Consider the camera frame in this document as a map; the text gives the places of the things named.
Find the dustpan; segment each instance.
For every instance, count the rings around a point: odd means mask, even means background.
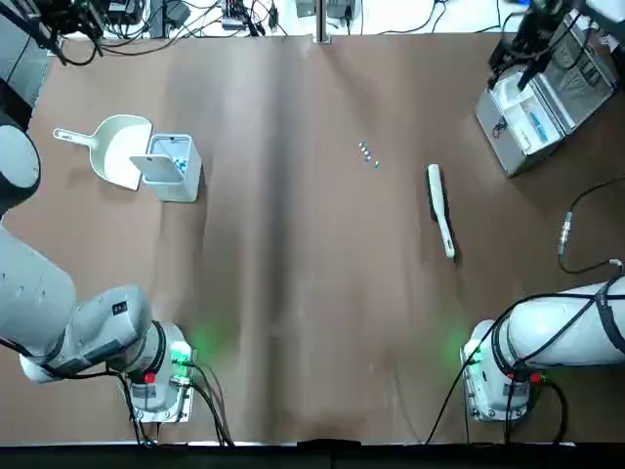
[[[130,156],[144,154],[152,133],[145,117],[119,114],[106,119],[93,135],[55,129],[56,139],[89,147],[91,167],[105,181],[136,191],[141,172]]]

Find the brown tabletop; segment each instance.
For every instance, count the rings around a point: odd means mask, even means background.
[[[8,229],[68,271],[85,299],[136,283],[213,365],[236,440],[428,436],[474,325],[522,296],[599,281],[556,264],[567,205],[625,172],[616,96],[546,164],[507,179],[474,116],[496,37],[437,34],[187,40],[85,67],[54,62],[30,127],[43,180]],[[76,60],[87,44],[69,44]],[[106,117],[188,133],[204,162],[194,204],[162,204],[92,173],[55,127]],[[364,140],[380,167],[365,164]],[[444,171],[462,262],[431,221],[424,168]],[[569,260],[625,255],[623,188],[579,206]],[[36,385],[0,354],[0,442],[119,441],[132,427],[117,384]],[[625,440],[620,367],[555,370],[571,441]],[[543,393],[515,437],[550,441],[559,409]],[[500,424],[471,423],[475,441]],[[167,441],[214,440],[198,401]],[[457,392],[435,441],[463,442]]]

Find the cable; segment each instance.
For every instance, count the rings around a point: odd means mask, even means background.
[[[566,212],[566,216],[564,217],[564,222],[562,223],[562,230],[560,234],[560,242],[558,244],[558,265],[560,268],[566,272],[567,274],[578,275],[585,274],[587,272],[593,271],[594,269],[598,269],[599,267],[607,266],[607,265],[616,265],[620,267],[622,272],[623,263],[617,259],[605,259],[601,262],[593,264],[591,266],[585,267],[583,269],[570,269],[564,264],[564,255],[566,253],[566,243],[568,242],[568,236],[573,224],[573,212],[575,210],[575,206],[587,195],[592,192],[598,191],[599,189],[606,188],[607,186],[611,186],[612,184],[619,183],[621,181],[625,181],[625,175],[618,176],[616,178],[610,179],[603,183],[592,186],[591,188],[585,190],[581,194],[575,197],[570,206],[568,207],[568,211]]]
[[[469,435],[469,409],[467,406],[467,380],[462,380],[462,407],[465,410],[465,436],[467,438],[467,445],[471,444],[471,437]]]
[[[193,384],[191,384],[191,387],[195,391],[197,391],[197,393],[202,397],[204,402],[210,408],[211,413],[213,414],[213,420],[215,421],[215,430],[217,432],[217,438],[218,439],[221,438],[226,443],[226,445],[228,445],[229,447],[233,448],[234,447],[234,442],[228,436],[226,430],[224,429],[224,426],[222,425],[222,422],[220,421],[220,419],[219,419],[219,417],[217,415],[217,411],[215,410],[215,405],[213,404],[213,400],[211,399],[211,397],[208,394],[206,394],[206,391],[204,391],[197,384],[193,383]]]
[[[195,22],[203,19],[206,15],[208,15],[208,13],[210,12],[210,9],[207,10],[204,14],[202,14],[201,16],[199,16],[198,18],[196,18],[195,20],[193,20],[191,23],[189,23],[187,25],[187,28],[189,26],[191,26],[192,24],[194,24]],[[192,32],[197,32],[199,28],[194,29]],[[149,49],[147,51],[140,51],[140,52],[120,52],[120,51],[115,51],[112,49],[108,49],[107,47],[103,47],[103,49],[111,54],[117,55],[117,56],[124,56],[124,57],[137,57],[137,56],[144,56],[147,54],[151,54],[153,52],[158,52],[158,51],[162,51],[163,49],[167,49],[169,46],[171,46],[172,44],[174,44],[178,39],[182,39],[184,37],[188,37],[188,35],[184,35],[181,37],[181,33],[183,32],[183,30],[181,29],[180,31],[178,31],[178,33],[171,38],[170,40],[167,41],[167,43],[163,44],[160,47],[157,47],[155,49]]]
[[[85,65],[88,65],[88,64],[90,64],[91,62],[94,61],[94,59],[96,58],[96,53],[97,52],[98,52],[98,47],[94,46],[94,50],[91,53],[91,57],[89,59],[87,59],[85,62],[76,62],[76,61],[73,61],[73,60],[69,59],[67,56],[65,56],[65,60],[67,61],[68,64],[72,64],[72,65],[75,65],[75,66],[85,66]]]
[[[432,32],[434,32],[437,29],[437,24],[440,21],[440,19],[442,18],[442,16],[447,12],[447,0],[437,0],[436,3],[440,3],[442,5],[442,12],[440,13],[440,15],[438,15],[437,20],[434,22],[434,27],[432,28]]]
[[[213,388],[211,387],[209,381],[208,381],[208,377],[206,376],[206,373],[204,372],[204,370],[201,368],[201,366],[196,365],[195,363],[190,364],[189,366],[193,367],[194,369],[197,369],[199,371],[199,373],[202,375],[202,378],[204,379],[204,385],[206,386],[206,390],[209,393],[209,396],[211,396],[211,398],[213,398],[214,401],[217,401],[217,406],[220,409],[220,416],[221,416],[221,422],[223,424],[224,430],[226,431],[226,436],[228,438],[231,438],[230,436],[230,429],[228,426],[228,421],[226,419],[226,401],[224,399],[224,390],[222,389],[222,385],[219,382],[219,379],[217,378],[217,375],[215,374],[215,371],[213,371],[213,368],[211,368],[210,366],[206,365],[206,367],[209,369],[213,379],[215,380],[215,383],[217,384],[217,389],[219,391],[219,395],[216,395],[215,391],[213,390]]]
[[[560,426],[558,427],[556,437],[552,441],[552,443],[556,445],[563,441],[566,430],[568,429],[568,401],[566,400],[566,396],[564,395],[562,388],[552,380],[544,379],[542,384],[553,389],[556,396],[558,396],[558,400],[560,401]]]
[[[474,31],[474,33],[487,32],[489,29],[493,29],[495,27],[501,27],[501,10],[499,9],[499,0],[495,0],[495,5],[497,5],[497,24],[494,24],[493,26],[485,27],[484,29],[479,29],[477,31]]]
[[[26,52],[26,49],[28,49],[28,44],[30,44],[30,39],[31,36],[29,34],[26,35],[26,42],[24,43],[23,47],[21,48],[21,52],[18,55],[18,58],[16,59],[16,62],[13,64],[13,66],[11,67],[11,71],[9,72],[9,74],[7,75],[7,79],[6,82],[7,84],[10,83],[11,81],[11,77],[13,76],[13,74],[16,71],[16,68],[18,67],[18,64],[21,61],[21,58],[23,57],[23,54]]]
[[[406,29],[405,31],[395,31],[395,30],[389,30],[389,31],[382,31],[382,32],[378,32],[378,35],[381,34],[407,34],[409,32],[416,32],[419,31],[421,29],[423,29],[424,27],[426,27],[428,25],[428,23],[430,22],[430,20],[432,19],[432,16],[434,15],[434,11],[437,8],[437,3],[439,3],[439,0],[434,0],[434,2],[432,2],[432,9],[430,10],[430,15],[428,16],[428,19],[421,24],[420,26],[414,27],[412,29]]]

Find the silver case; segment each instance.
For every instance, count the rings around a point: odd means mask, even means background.
[[[558,38],[568,27],[570,19],[564,21],[554,35]],[[554,53],[554,60],[563,57],[567,51],[573,50],[573,56],[584,42],[585,32],[575,26],[567,37],[561,42]],[[571,71],[564,72],[554,64],[549,64],[544,73],[541,73],[529,81],[532,93],[537,98],[545,114],[555,125],[557,137],[548,140],[543,148],[537,150],[525,150],[520,139],[510,126],[500,130],[499,137],[493,137],[493,128],[504,116],[494,93],[486,89],[479,97],[476,116],[486,138],[490,142],[501,166],[508,176],[515,176],[523,170],[531,167],[539,161],[547,158],[558,149],[564,139],[571,135],[584,121],[586,121],[605,101],[607,101],[616,89],[616,79],[609,68],[600,59],[596,51],[588,46],[585,51],[586,59],[582,58],[579,65]],[[594,73],[599,77],[598,83],[593,86],[593,93],[579,99],[566,89],[572,84],[572,78],[576,73],[581,73],[580,67],[588,67],[586,74]],[[500,86],[507,80],[514,80],[520,72],[516,72],[501,79],[496,86]]]

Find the black cable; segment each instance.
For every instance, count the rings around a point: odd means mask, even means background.
[[[438,15],[437,20],[434,22],[434,27],[432,28],[432,32],[434,32],[437,29],[438,22],[440,21],[442,16],[447,12],[447,2],[446,1],[438,0],[437,3],[440,3],[442,5],[442,12],[440,12],[440,15]]]
[[[437,8],[437,3],[439,3],[438,0],[434,0],[434,2],[432,2],[432,9],[430,10],[430,15],[428,16],[428,19],[426,20],[426,22],[424,22],[420,26],[414,27],[412,29],[406,29],[405,31],[395,31],[395,30],[391,29],[389,31],[378,32],[378,35],[381,35],[381,34],[391,34],[391,33],[392,34],[407,34],[409,32],[415,32],[415,31],[419,31],[419,30],[423,29],[424,27],[426,27],[428,25],[428,23],[432,19],[432,16],[434,15],[434,11]]]
[[[510,380],[510,386],[508,386],[508,399],[506,401],[506,417],[504,418],[504,444],[510,442],[510,408],[512,406],[512,396],[515,394],[515,387],[517,384],[517,374],[512,373],[512,379]]]
[[[566,243],[568,242],[568,236],[570,233],[570,229],[572,227],[572,223],[573,223],[573,213],[575,210],[575,206],[587,195],[591,194],[592,192],[598,191],[599,189],[603,189],[607,186],[611,186],[612,184],[616,184],[619,183],[621,181],[625,181],[625,175],[623,176],[618,176],[616,178],[610,179],[608,181],[605,181],[603,183],[597,184],[595,186],[592,186],[591,188],[585,190],[584,192],[582,192],[581,194],[579,194],[578,196],[575,197],[575,199],[572,201],[572,203],[570,204],[570,206],[568,207],[568,211],[566,212],[566,216],[564,218],[564,223],[562,224],[562,231],[561,231],[561,235],[560,235],[560,242],[558,244],[558,265],[559,267],[566,272],[567,274],[572,274],[572,275],[578,275],[578,274],[585,274],[587,272],[593,271],[594,269],[598,269],[599,267],[603,267],[603,266],[607,266],[610,264],[614,264],[617,265],[618,262],[615,262],[616,260],[613,259],[605,259],[601,262],[597,262],[591,266],[585,267],[583,269],[570,269],[568,268],[565,264],[564,264],[564,254],[566,253]],[[623,270],[623,266],[621,263],[620,266],[621,272]]]
[[[65,60],[67,61],[68,64],[72,64],[72,65],[75,65],[75,66],[85,66],[85,65],[88,65],[88,64],[90,64],[91,62],[94,61],[94,59],[96,58],[96,53],[97,52],[98,52],[98,47],[94,46],[94,50],[91,53],[91,57],[89,57],[89,59],[87,59],[84,62],[73,61],[73,60],[69,59],[67,56],[65,56]]]
[[[566,400],[566,396],[564,395],[562,388],[552,380],[545,379],[542,384],[553,389],[556,396],[558,396],[558,400],[560,401],[560,425],[558,427],[558,433],[552,441],[552,443],[556,445],[563,441],[566,430],[568,430],[568,401]]]
[[[499,0],[495,0],[495,4],[497,5],[497,24],[494,24],[493,26],[485,27],[483,29],[479,29],[477,31],[474,31],[474,33],[487,32],[489,29],[493,29],[495,27],[501,27],[501,10],[499,9]]]
[[[471,444],[471,436],[469,435],[469,407],[467,406],[467,380],[462,380],[462,407],[465,410],[465,437],[467,445]]]
[[[213,390],[212,386],[210,385],[210,382],[208,381],[208,377],[206,376],[206,373],[201,368],[201,366],[198,366],[195,363],[192,363],[189,366],[191,366],[194,369],[196,369],[197,371],[199,371],[199,373],[202,375],[202,378],[204,380],[204,386],[206,387],[206,390],[208,391],[209,396],[211,398],[213,398],[213,401],[217,401],[217,405],[218,405],[219,410],[220,410],[221,423],[222,423],[222,426],[224,427],[224,430],[226,430],[226,436],[228,436],[228,438],[231,438],[231,436],[230,436],[230,429],[229,429],[229,426],[228,426],[228,420],[226,419],[226,401],[225,401],[225,398],[224,398],[224,391],[222,389],[221,383],[219,382],[219,379],[217,379],[217,375],[215,374],[213,369],[210,366],[208,366],[208,369],[210,370],[211,375],[213,376],[213,379],[215,379],[215,383],[217,384],[217,389],[218,389],[218,392],[219,392],[219,396],[217,396],[215,394],[215,391]]]
[[[501,27],[501,24],[494,24],[493,26],[489,26],[489,27],[485,27],[484,29],[479,29],[477,31],[473,31],[473,33],[477,34],[479,32],[487,32],[489,29],[493,29],[495,27]]]
[[[16,68],[18,67],[18,64],[21,61],[21,58],[23,57],[24,53],[26,52],[26,49],[28,49],[28,44],[30,44],[30,39],[31,39],[31,36],[27,34],[26,35],[26,42],[24,43],[23,47],[21,48],[21,52],[18,55],[18,58],[16,59],[16,62],[11,67],[11,71],[7,75],[7,79],[5,80],[7,82],[7,84],[9,84],[9,82],[11,81],[11,77],[13,77],[13,74],[15,73]]]
[[[211,413],[213,414],[213,420],[215,421],[215,430],[217,431],[218,438],[220,438],[220,436],[221,436],[221,438],[224,440],[226,445],[228,445],[229,447],[233,448],[234,447],[234,442],[228,436],[226,430],[224,429],[224,426],[222,425],[222,422],[220,421],[220,419],[218,417],[217,411],[215,410],[215,405],[213,404],[213,400],[210,398],[210,396],[208,394],[206,394],[206,391],[204,391],[197,384],[193,383],[193,384],[191,384],[191,387],[195,391],[197,391],[197,393],[202,397],[204,402],[208,405]]]
[[[198,18],[196,18],[195,20],[193,20],[191,23],[189,23],[187,25],[187,28],[189,26],[191,26],[192,24],[194,24],[195,22],[202,20],[203,18],[206,17],[206,15],[208,15],[208,13],[210,12],[210,10],[206,11],[204,14],[202,14],[201,16],[199,16]],[[200,30],[201,28],[196,28],[194,29],[191,33],[193,32],[197,32],[198,30]],[[184,35],[181,37],[181,33],[183,32],[183,30],[181,29],[180,31],[178,31],[178,33],[171,39],[169,39],[167,41],[167,43],[163,44],[160,47],[157,47],[155,49],[149,49],[147,51],[140,51],[140,52],[120,52],[120,51],[115,51],[112,49],[108,49],[107,47],[103,47],[103,50],[114,54],[116,56],[123,56],[123,57],[137,57],[137,56],[144,56],[147,54],[151,54],[153,52],[158,52],[158,51],[162,51],[163,49],[167,49],[169,46],[173,45],[178,39],[183,39],[185,37],[188,37],[188,35]]]

